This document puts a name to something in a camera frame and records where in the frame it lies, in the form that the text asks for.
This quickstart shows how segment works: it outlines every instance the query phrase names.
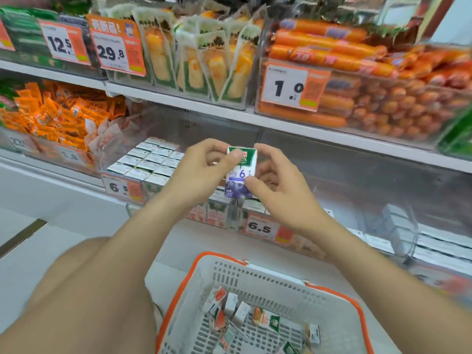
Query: leg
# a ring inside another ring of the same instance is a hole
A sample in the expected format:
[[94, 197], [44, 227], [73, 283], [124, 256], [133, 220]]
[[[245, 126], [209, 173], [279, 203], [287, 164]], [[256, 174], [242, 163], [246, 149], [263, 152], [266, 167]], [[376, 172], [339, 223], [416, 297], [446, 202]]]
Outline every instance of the leg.
[[[46, 298], [69, 275], [91, 258], [107, 240], [106, 237], [98, 237], [82, 241], [57, 258], [34, 289], [25, 311]], [[123, 323], [121, 331], [116, 333], [115, 339], [109, 345], [109, 352], [154, 354], [157, 330], [153, 312], [154, 304], [143, 282], [135, 301], [129, 304], [127, 321]]]

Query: number 12.5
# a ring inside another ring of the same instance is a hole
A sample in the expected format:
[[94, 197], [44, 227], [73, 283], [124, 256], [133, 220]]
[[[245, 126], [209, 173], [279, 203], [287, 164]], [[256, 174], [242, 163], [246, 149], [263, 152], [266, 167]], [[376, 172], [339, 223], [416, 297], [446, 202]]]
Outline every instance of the number 12.5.
[[[98, 45], [97, 46], [97, 49], [98, 51], [100, 51], [100, 53], [98, 54], [98, 56], [101, 58], [101, 59], [109, 59], [110, 61], [114, 61], [117, 57], [116, 57], [116, 54], [115, 54], [115, 51], [111, 48], [111, 47], [103, 47], [101, 45]], [[119, 49], [118, 50], [118, 54], [121, 58], [124, 58], [125, 57], [125, 54], [124, 52]]]
[[[51, 42], [51, 46], [56, 52], [67, 53], [67, 51], [64, 49], [64, 42], [62, 42], [59, 37], [53, 38], [52, 36], [48, 36], [48, 40]], [[68, 48], [72, 48], [72, 43], [70, 43], [69, 39], [65, 39], [64, 41], [66, 42], [66, 46]]]
[[[276, 97], [280, 97], [280, 95], [282, 94], [282, 87], [284, 86], [284, 81], [275, 81], [275, 85], [277, 86], [277, 89], [275, 90], [275, 95]], [[295, 93], [301, 93], [303, 92], [303, 89], [303, 83], [297, 83], [294, 87]]]

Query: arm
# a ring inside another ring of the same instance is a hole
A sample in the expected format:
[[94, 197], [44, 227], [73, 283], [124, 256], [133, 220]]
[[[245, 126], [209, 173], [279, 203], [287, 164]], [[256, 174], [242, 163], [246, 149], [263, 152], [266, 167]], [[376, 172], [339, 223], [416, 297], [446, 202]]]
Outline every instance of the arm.
[[245, 184], [281, 224], [326, 252], [404, 354], [470, 353], [472, 316], [370, 248], [318, 204], [283, 153], [256, 144], [270, 160]]
[[0, 353], [105, 353], [171, 228], [241, 160], [227, 147], [213, 139], [190, 147], [159, 195], [0, 336]]

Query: hand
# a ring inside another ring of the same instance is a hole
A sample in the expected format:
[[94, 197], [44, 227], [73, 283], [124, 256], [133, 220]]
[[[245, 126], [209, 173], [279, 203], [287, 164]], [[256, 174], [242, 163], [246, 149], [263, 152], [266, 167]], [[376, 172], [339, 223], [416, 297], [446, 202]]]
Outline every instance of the hand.
[[269, 159], [258, 163], [255, 177], [247, 177], [244, 183], [275, 220], [300, 235], [312, 233], [331, 220], [302, 173], [280, 149], [265, 144], [254, 147]]
[[170, 196], [172, 203], [182, 211], [207, 201], [220, 181], [243, 158], [240, 149], [227, 154], [228, 146], [216, 139], [206, 139], [188, 148], [161, 194]]

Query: left hand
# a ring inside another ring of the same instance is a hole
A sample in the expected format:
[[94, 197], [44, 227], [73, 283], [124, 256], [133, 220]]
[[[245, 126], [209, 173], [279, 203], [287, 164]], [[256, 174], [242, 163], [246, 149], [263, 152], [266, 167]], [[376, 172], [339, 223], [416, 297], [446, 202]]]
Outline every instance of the left hand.
[[206, 202], [226, 174], [243, 158], [240, 149], [227, 154], [228, 146], [216, 139], [206, 139], [188, 148], [161, 194], [170, 196], [172, 203], [182, 211]]

